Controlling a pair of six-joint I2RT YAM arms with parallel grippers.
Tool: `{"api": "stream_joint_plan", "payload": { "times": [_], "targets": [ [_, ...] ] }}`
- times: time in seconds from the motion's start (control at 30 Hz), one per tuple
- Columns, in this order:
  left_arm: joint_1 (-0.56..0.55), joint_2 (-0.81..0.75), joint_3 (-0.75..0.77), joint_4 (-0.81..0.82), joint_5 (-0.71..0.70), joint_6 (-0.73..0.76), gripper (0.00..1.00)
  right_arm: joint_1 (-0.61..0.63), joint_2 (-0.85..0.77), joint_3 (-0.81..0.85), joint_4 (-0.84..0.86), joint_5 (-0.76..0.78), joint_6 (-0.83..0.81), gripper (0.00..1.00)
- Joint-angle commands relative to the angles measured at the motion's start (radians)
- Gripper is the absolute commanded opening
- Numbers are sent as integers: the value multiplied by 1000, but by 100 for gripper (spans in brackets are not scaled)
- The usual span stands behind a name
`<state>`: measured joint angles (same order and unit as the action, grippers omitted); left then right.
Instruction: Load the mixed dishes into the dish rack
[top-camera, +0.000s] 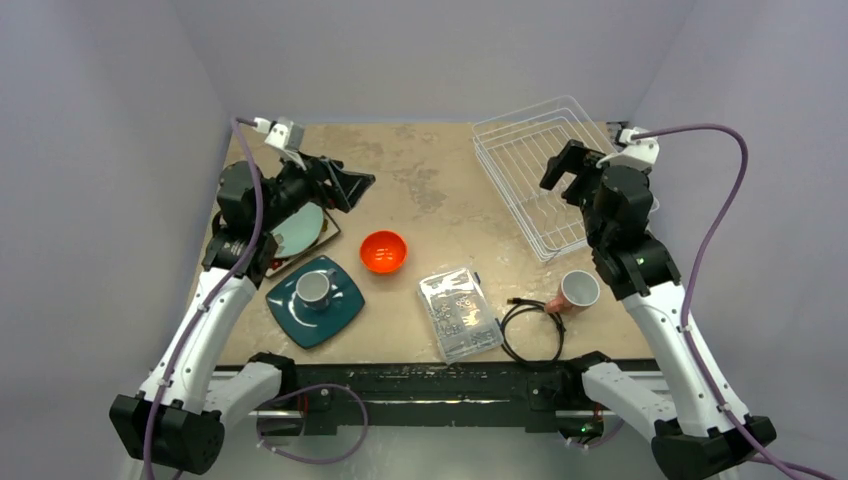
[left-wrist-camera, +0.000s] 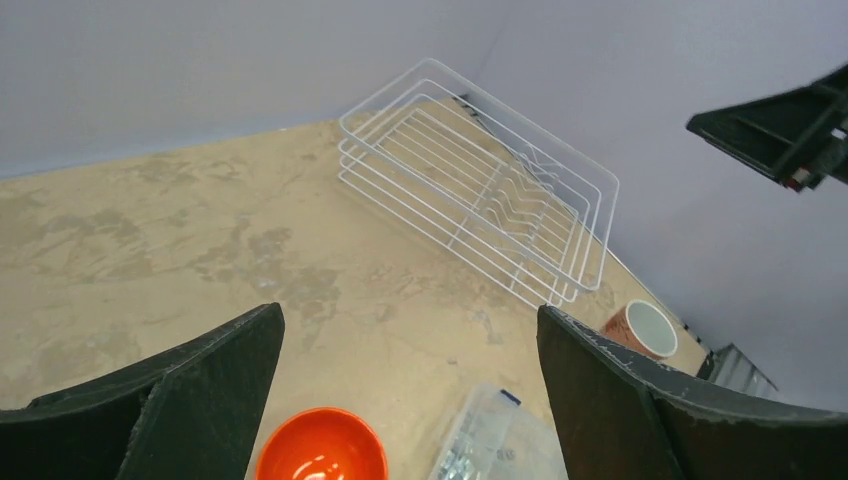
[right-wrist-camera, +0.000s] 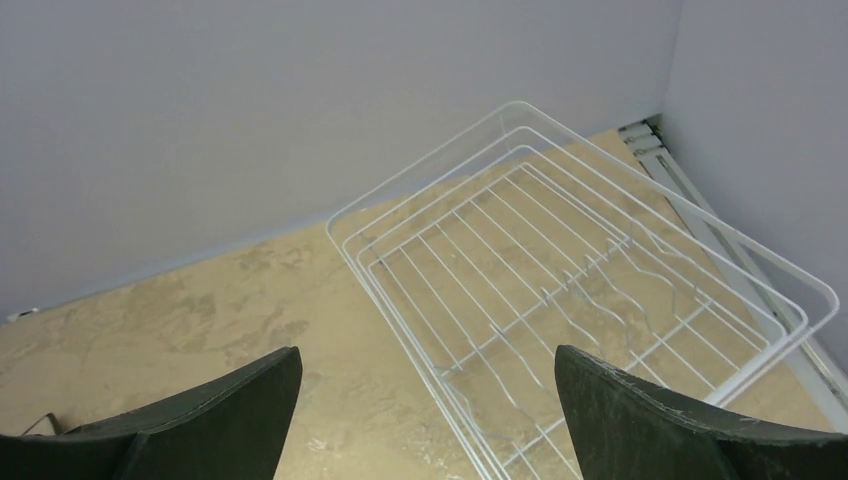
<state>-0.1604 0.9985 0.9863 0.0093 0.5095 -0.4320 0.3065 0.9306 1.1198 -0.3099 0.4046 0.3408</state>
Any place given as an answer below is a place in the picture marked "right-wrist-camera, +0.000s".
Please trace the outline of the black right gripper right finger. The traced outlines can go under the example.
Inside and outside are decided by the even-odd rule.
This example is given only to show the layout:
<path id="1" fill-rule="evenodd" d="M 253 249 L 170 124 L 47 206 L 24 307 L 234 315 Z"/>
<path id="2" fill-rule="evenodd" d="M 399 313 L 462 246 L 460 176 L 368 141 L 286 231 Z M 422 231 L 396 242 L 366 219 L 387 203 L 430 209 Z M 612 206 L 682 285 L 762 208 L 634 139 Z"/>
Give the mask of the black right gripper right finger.
<path id="1" fill-rule="evenodd" d="M 740 415 L 633 376 L 572 345 L 559 399 L 586 479 L 844 479 L 847 437 Z"/>

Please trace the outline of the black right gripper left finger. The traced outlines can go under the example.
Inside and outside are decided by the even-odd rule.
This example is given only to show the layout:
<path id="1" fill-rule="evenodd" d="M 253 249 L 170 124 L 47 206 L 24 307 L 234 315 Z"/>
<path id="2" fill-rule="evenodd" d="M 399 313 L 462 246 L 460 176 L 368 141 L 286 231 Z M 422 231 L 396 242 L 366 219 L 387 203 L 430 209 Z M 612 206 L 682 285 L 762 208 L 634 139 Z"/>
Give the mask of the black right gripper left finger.
<path id="1" fill-rule="evenodd" d="M 303 366 L 279 348 L 220 378 L 68 432 L 2 436 L 4 479 L 271 479 Z"/>

